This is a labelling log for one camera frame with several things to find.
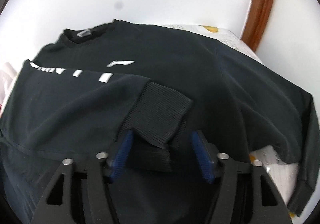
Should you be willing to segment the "brown wooden door frame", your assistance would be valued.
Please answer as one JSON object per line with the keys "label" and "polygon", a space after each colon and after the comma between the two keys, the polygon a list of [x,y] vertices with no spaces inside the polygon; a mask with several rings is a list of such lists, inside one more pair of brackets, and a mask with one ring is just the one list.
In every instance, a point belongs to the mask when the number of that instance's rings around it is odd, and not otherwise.
{"label": "brown wooden door frame", "polygon": [[241,40],[256,51],[266,29],[274,0],[251,0]]}

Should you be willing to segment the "black long-sleeve sweatshirt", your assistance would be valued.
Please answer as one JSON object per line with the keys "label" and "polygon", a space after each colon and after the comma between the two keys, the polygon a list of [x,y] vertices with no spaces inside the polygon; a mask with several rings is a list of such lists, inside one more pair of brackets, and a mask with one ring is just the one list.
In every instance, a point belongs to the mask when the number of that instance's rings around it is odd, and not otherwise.
{"label": "black long-sleeve sweatshirt", "polygon": [[128,130],[119,223],[206,223],[219,189],[194,131],[236,162],[231,223],[290,223],[316,189],[310,93],[216,39],[114,21],[24,62],[1,115],[1,223],[93,223],[87,164]]}

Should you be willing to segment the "white Miniso paper bag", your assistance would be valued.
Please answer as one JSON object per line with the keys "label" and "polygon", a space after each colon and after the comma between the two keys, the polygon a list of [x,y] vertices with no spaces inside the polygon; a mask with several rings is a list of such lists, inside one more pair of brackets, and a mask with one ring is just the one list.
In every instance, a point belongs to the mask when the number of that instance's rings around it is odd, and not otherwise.
{"label": "white Miniso paper bag", "polygon": [[18,73],[19,71],[16,71],[10,63],[1,64],[1,115],[14,88]]}

